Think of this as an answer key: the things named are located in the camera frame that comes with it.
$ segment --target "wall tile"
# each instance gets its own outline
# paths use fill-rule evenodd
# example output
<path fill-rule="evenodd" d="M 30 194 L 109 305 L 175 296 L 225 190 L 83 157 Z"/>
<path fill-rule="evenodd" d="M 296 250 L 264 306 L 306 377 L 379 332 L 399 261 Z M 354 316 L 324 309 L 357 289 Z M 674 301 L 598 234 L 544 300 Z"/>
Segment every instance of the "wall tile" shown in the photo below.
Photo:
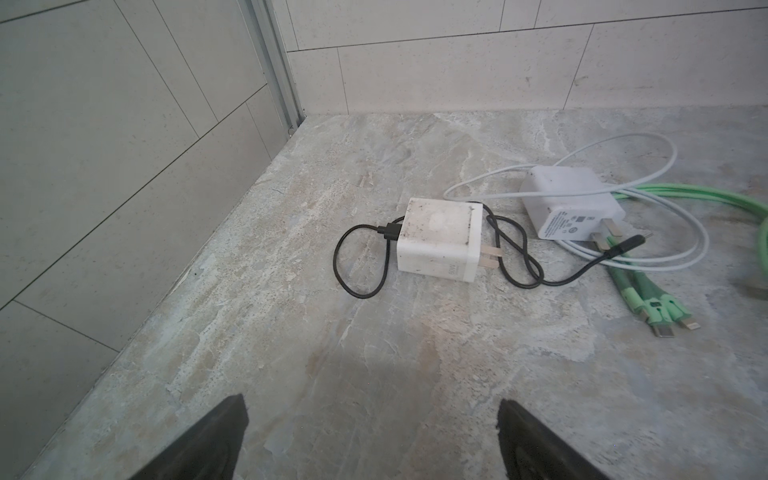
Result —
<path fill-rule="evenodd" d="M 305 114 L 348 113 L 336 48 L 292 51 L 288 62 Z"/>
<path fill-rule="evenodd" d="M 23 17 L 49 8 L 60 7 L 77 0 L 2 0 L 0 2 L 0 22 L 10 18 Z"/>
<path fill-rule="evenodd" d="M 290 19 L 288 2 L 286 0 L 272 0 L 272 7 L 275 10 L 277 27 L 280 30 L 286 50 L 298 50 L 299 45 L 296 43 L 296 33 L 293 31 L 293 22 Z"/>
<path fill-rule="evenodd" d="M 562 108 L 590 29 L 340 48 L 349 112 Z"/>
<path fill-rule="evenodd" d="M 168 28 L 152 0 L 116 0 L 118 7 L 162 75 L 171 93 L 194 127 L 203 136 L 216 124 L 200 86 L 184 57 L 170 36 Z"/>
<path fill-rule="evenodd" d="M 502 31 L 533 28 L 541 0 L 507 0 L 502 16 Z"/>
<path fill-rule="evenodd" d="M 261 135 L 266 151 L 270 152 L 270 158 L 275 158 L 288 141 L 288 130 L 280 121 L 270 86 L 264 85 L 253 97 L 248 99 L 246 105 L 256 128 L 259 129 L 259 135 Z"/>
<path fill-rule="evenodd" d="M 288 0 L 299 48 L 498 31 L 504 0 Z"/>
<path fill-rule="evenodd" d="M 269 162 L 244 104 L 37 279 L 20 301 L 122 349 Z"/>
<path fill-rule="evenodd" d="M 15 478 L 117 353 L 16 302 L 0 310 L 0 344 L 0 465 Z"/>
<path fill-rule="evenodd" d="M 0 25 L 0 305 L 197 139 L 112 0 Z"/>
<path fill-rule="evenodd" d="M 768 0 L 541 0 L 536 27 L 768 6 Z"/>
<path fill-rule="evenodd" d="M 768 10 L 595 25 L 568 107 L 766 104 L 766 25 Z"/>
<path fill-rule="evenodd" d="M 155 0 L 217 119 L 266 84 L 235 0 Z"/>

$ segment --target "white power adapter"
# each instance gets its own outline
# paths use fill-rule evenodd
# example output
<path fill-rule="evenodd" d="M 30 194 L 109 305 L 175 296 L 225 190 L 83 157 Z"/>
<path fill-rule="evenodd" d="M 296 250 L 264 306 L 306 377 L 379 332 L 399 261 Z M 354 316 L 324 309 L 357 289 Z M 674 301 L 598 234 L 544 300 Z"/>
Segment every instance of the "white power adapter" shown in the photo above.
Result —
<path fill-rule="evenodd" d="M 577 192 L 602 187 L 605 184 L 589 168 L 539 165 L 528 171 L 520 191 Z M 626 214 L 611 194 L 523 197 L 523 204 L 543 240 L 586 241 L 592 233 L 616 234 L 615 221 Z"/>
<path fill-rule="evenodd" d="M 482 205 L 412 198 L 397 238 L 403 272 L 472 282 L 478 266 L 498 267 L 501 250 L 481 245 Z"/>

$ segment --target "connector tip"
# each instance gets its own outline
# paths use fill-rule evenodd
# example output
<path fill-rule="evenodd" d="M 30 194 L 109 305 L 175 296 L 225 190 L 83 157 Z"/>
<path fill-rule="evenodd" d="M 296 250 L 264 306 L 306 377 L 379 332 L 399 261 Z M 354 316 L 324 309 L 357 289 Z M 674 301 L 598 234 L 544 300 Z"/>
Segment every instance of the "connector tip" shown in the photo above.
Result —
<path fill-rule="evenodd" d="M 695 330 L 695 329 L 701 328 L 701 325 L 699 325 L 699 323 L 692 318 L 682 319 L 680 323 L 682 323 L 685 326 L 685 328 L 689 330 Z"/>
<path fill-rule="evenodd" d="M 654 331 L 654 335 L 659 338 L 674 338 L 674 331 L 669 325 L 651 325 L 650 329 Z"/>

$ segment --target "coiled white cable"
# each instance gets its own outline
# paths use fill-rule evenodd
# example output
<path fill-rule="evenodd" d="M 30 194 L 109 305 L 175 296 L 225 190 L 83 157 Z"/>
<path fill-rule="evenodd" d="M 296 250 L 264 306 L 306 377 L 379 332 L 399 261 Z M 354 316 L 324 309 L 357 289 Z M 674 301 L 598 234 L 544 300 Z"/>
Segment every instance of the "coiled white cable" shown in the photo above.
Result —
<path fill-rule="evenodd" d="M 554 165 L 557 166 L 563 163 L 567 159 L 573 157 L 579 152 L 582 152 L 588 149 L 589 147 L 593 147 L 594 145 L 601 144 L 606 141 L 614 140 L 616 138 L 623 138 L 623 137 L 649 137 L 649 138 L 660 139 L 666 142 L 670 146 L 671 152 L 670 152 L 669 160 L 667 160 L 667 163 L 661 169 L 656 170 L 655 172 L 653 172 L 650 175 L 647 175 L 646 177 L 642 177 L 640 179 L 627 182 L 625 184 L 608 185 L 606 187 L 603 187 L 597 190 L 585 190 L 581 192 L 574 192 L 574 191 L 506 192 L 501 194 L 470 195 L 467 197 L 450 197 L 449 196 L 449 194 L 453 190 L 463 185 L 470 184 L 474 181 L 480 180 L 482 178 L 490 177 L 492 175 L 500 174 L 502 172 L 511 171 L 511 170 L 528 170 L 532 167 L 537 166 L 537 164 L 511 165 L 510 167 L 499 168 L 497 170 L 490 171 L 483 175 L 478 175 L 477 177 L 474 177 L 467 181 L 463 181 L 461 183 L 453 185 L 448 190 L 446 190 L 442 196 L 446 200 L 482 201 L 482 200 L 495 200 L 499 198 L 521 198 L 521 197 L 580 197 L 582 195 L 595 195 L 595 194 L 619 192 L 629 197 L 637 198 L 639 200 L 650 201 L 653 204 L 665 207 L 668 210 L 673 211 L 677 216 L 685 220 L 686 223 L 688 223 L 694 229 L 694 232 L 697 234 L 696 242 L 694 243 L 694 245 L 682 253 L 678 253 L 678 254 L 670 255 L 666 257 L 650 257 L 650 258 L 615 257 L 613 260 L 604 260 L 603 262 L 601 262 L 601 264 L 607 265 L 607 266 L 615 266 L 617 268 L 621 268 L 625 270 L 637 270 L 641 272 L 672 272 L 672 271 L 688 268 L 689 266 L 695 264 L 696 262 L 704 258 L 704 256 L 707 254 L 707 251 L 709 250 L 710 236 L 707 233 L 707 229 L 704 228 L 704 225 L 702 225 L 701 222 L 696 219 L 696 217 L 691 215 L 688 211 L 686 211 L 684 208 L 680 207 L 679 205 L 665 198 L 654 195 L 652 193 L 633 188 L 633 187 L 636 187 L 637 185 L 647 183 L 655 178 L 660 177 L 661 175 L 666 173 L 667 170 L 672 168 L 672 165 L 674 165 L 674 162 L 677 160 L 677 145 L 675 145 L 672 140 L 670 140 L 668 137 L 665 137 L 664 135 L 654 134 L 649 132 L 632 132 L 628 134 L 615 135 L 613 137 L 604 138 L 603 140 L 595 141 L 595 142 L 592 142 L 591 144 L 584 145 L 583 147 L 575 151 L 572 151 L 570 154 L 561 158 L 559 161 L 555 162 Z M 599 252 L 585 248 L 570 240 L 556 240 L 555 242 L 561 247 L 568 250 L 569 252 L 572 252 L 587 260 L 593 260 L 594 258 L 600 255 Z M 684 260 L 693 256 L 696 252 L 698 252 L 698 254 L 696 254 L 695 257 L 683 263 L 678 263 L 674 265 L 654 266 L 654 265 L 658 265 L 659 263 L 669 263 L 669 262 Z"/>

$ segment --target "marble floor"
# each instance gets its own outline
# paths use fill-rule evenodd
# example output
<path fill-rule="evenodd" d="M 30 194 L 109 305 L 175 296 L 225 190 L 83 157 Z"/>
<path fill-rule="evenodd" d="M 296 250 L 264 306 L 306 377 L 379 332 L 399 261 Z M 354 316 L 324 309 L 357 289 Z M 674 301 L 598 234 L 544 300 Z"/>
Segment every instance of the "marble floor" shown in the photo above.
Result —
<path fill-rule="evenodd" d="M 460 283 L 400 273 L 357 300 L 336 283 L 333 248 L 357 223 L 403 215 L 410 197 L 516 162 L 551 163 L 626 131 L 668 134 L 678 164 L 661 181 L 768 201 L 768 108 L 513 111 L 307 118 L 172 293 L 55 436 L 26 478 L 127 478 L 230 394 L 250 424 L 235 478 L 504 478 L 495 419 L 517 399 L 612 478 L 768 475 L 768 300 L 756 280 L 757 221 L 679 200 L 710 231 L 696 266 L 652 275 L 702 328 L 655 338 L 606 271 L 519 290 L 497 270 Z M 658 168 L 663 145 L 585 152 L 610 182 Z M 519 175 L 472 191 L 516 188 Z M 521 219 L 520 202 L 490 203 Z M 691 233 L 624 202 L 653 231 L 647 252 Z M 551 278 L 580 260 L 533 240 Z M 378 282 L 383 240 L 350 236 L 342 271 Z M 523 276 L 518 258 L 508 263 Z"/>

